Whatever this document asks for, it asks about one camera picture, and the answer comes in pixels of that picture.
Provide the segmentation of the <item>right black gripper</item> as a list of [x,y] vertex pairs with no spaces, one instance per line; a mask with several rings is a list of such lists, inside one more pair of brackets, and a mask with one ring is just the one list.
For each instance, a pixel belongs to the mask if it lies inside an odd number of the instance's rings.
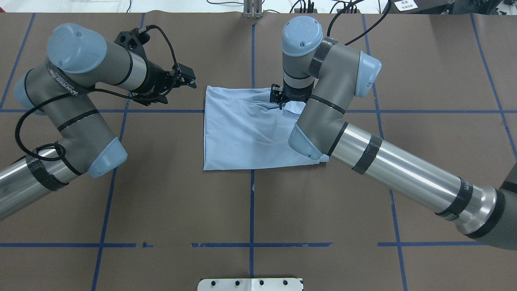
[[285,82],[283,86],[272,84],[270,87],[270,103],[279,105],[281,110],[283,105],[290,101],[306,103],[312,95],[314,83],[312,81],[312,83],[303,88],[293,88]]

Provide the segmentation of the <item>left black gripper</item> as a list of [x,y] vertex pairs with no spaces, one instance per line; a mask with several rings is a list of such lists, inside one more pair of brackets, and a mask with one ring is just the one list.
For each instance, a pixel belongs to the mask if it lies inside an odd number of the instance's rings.
[[158,102],[168,104],[166,95],[175,85],[176,88],[180,88],[181,86],[188,86],[193,89],[197,88],[194,71],[192,68],[183,64],[174,64],[171,71],[165,71],[155,63],[146,61],[146,68],[146,77],[141,85],[141,104],[144,106]]

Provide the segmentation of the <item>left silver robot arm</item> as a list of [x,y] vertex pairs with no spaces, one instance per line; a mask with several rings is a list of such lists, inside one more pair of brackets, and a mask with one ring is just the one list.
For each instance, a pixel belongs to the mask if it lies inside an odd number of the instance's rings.
[[[110,41],[96,31],[65,23],[48,40],[47,57],[15,85],[15,97],[26,107],[15,127],[15,142],[24,156],[1,171],[1,219],[88,173],[101,177],[127,160],[127,152],[96,106],[92,92],[107,93],[144,106],[167,104],[174,88],[196,88],[192,68],[173,59],[164,70],[147,58],[144,44],[157,25],[122,31]],[[21,140],[31,115],[50,118],[61,140],[30,149]]]

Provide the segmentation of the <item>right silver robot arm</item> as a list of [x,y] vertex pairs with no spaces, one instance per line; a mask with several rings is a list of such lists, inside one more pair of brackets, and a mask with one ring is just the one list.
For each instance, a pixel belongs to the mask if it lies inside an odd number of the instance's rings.
[[476,186],[344,121],[354,97],[371,90],[381,62],[324,36],[308,15],[290,19],[282,31],[283,84],[270,102],[280,108],[305,103],[288,138],[312,160],[327,155],[452,221],[465,236],[506,250],[517,248],[516,167],[499,188]]

